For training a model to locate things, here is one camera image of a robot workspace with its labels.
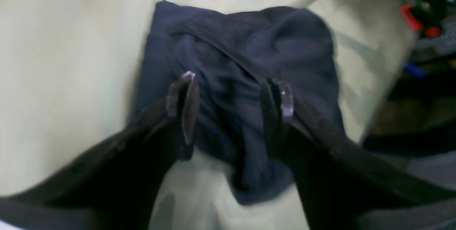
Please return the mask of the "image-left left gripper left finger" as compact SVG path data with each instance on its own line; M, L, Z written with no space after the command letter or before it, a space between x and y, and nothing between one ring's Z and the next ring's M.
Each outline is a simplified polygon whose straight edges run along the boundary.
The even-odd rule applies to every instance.
M38 185L1 197L2 230L146 230L163 178L194 150L197 77Z

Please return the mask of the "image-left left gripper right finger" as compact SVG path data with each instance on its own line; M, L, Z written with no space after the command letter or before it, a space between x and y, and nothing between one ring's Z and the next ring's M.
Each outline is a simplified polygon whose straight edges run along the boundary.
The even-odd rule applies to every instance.
M285 163L311 230L454 230L455 192L354 144L290 86L261 83L268 156Z

